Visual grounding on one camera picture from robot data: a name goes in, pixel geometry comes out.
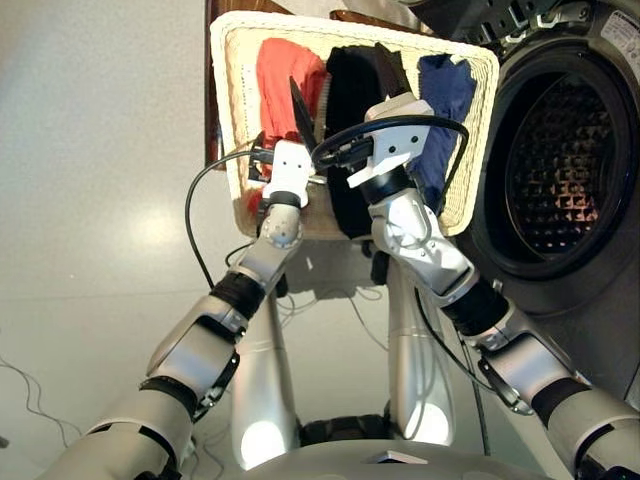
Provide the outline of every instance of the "black garment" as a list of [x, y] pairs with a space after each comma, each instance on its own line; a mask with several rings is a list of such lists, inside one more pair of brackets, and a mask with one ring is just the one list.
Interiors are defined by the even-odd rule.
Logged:
[[[389, 68], [386, 61], [393, 62], [393, 68]], [[381, 55], [380, 50], [376, 53], [376, 47], [365, 46], [331, 50], [327, 61], [331, 87], [326, 137], [364, 122], [370, 107], [382, 102], [387, 95], [397, 94], [403, 83], [393, 75], [394, 69], [398, 68], [404, 72], [400, 52], [387, 50]], [[351, 174], [345, 168], [331, 167], [327, 171], [327, 183], [340, 230], [349, 238], [356, 238], [371, 234], [371, 217], [360, 190], [349, 188], [347, 177]]]

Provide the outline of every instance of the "blue cloth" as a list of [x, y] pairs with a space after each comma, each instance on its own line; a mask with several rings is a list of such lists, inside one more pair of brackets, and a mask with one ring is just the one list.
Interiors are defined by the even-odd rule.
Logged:
[[[449, 55], [432, 55], [422, 57], [418, 68], [420, 98], [433, 108], [434, 115], [463, 122], [476, 90], [469, 63], [463, 60], [454, 64]], [[447, 166], [457, 136], [453, 130], [431, 127], [422, 155], [409, 164], [409, 173], [417, 183], [423, 200], [437, 214], [443, 205], [442, 191]]]

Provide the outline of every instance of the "white floor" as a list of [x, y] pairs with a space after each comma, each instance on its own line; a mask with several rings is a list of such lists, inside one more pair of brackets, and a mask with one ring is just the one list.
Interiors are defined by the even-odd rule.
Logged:
[[[45, 411], [81, 429], [135, 388], [157, 342], [207, 291], [183, 225], [204, 157], [202, 3], [0, 2], [0, 355], [40, 381]], [[225, 176], [196, 197], [194, 228], [219, 278], [224, 254], [244, 241]], [[385, 300], [355, 301], [384, 338]], [[348, 301], [322, 302], [285, 336], [303, 421], [382, 410], [384, 352]], [[0, 369], [2, 479], [32, 479], [63, 449], [26, 395]], [[228, 403], [198, 426], [201, 443], [220, 439]], [[495, 428], [499, 457], [535, 465]], [[235, 470], [227, 440], [214, 448], [225, 473]], [[194, 478], [215, 475], [199, 458]]]

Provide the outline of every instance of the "laundry basket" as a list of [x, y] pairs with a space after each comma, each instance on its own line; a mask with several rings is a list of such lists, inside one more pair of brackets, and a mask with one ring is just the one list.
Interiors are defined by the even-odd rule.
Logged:
[[[462, 59], [469, 62], [471, 75], [477, 82], [464, 122], [469, 130], [469, 144], [439, 218], [445, 235], [462, 232], [473, 213], [498, 81], [498, 61], [493, 53], [476, 46], [356, 23], [262, 12], [226, 13], [211, 24], [211, 54], [222, 139], [227, 152], [249, 148], [261, 131], [255, 65], [263, 40], [272, 37], [305, 46], [325, 61], [333, 47], [381, 42], [391, 51], [401, 52], [403, 66], [416, 95], [420, 57], [445, 53], [453, 55], [454, 62]], [[248, 174], [246, 157], [227, 164], [236, 224], [242, 233], [253, 236], [256, 220], [248, 210], [247, 202], [254, 194], [255, 186], [249, 181]], [[346, 239], [334, 218], [326, 185], [310, 184], [308, 193], [309, 205], [302, 211], [305, 238]]]

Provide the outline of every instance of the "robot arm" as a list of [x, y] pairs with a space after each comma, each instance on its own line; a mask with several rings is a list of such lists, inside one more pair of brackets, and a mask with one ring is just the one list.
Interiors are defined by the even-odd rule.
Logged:
[[[394, 145], [402, 145], [407, 136], [387, 135], [387, 143], [395, 137]], [[535, 411], [561, 460], [578, 478], [640, 473], [640, 414], [590, 386], [551, 339], [481, 278], [442, 235], [404, 168], [380, 168], [385, 161], [378, 161], [377, 171], [361, 170], [349, 179], [357, 179], [370, 205], [374, 242], [431, 292], [465, 341], [480, 352], [480, 369], [503, 402], [518, 413]]]
[[[279, 173], [283, 166], [293, 173]], [[260, 236], [211, 293], [160, 343], [138, 391], [112, 407], [41, 480], [177, 480], [193, 422], [220, 399], [238, 367], [236, 342], [302, 241], [311, 160], [281, 141]]]

